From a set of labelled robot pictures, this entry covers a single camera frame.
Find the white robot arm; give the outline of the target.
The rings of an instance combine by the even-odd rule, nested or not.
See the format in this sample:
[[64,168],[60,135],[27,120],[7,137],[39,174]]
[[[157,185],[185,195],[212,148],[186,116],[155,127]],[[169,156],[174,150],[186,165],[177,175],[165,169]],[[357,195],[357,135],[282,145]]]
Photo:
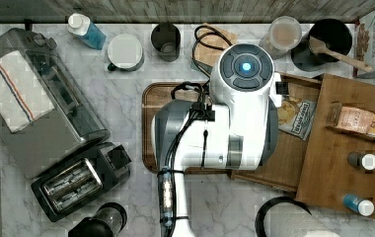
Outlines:
[[196,101],[173,99],[152,118],[161,237],[194,237],[188,221],[185,173],[190,167],[255,170],[274,152],[281,82],[261,47],[225,49],[206,85],[183,83]]

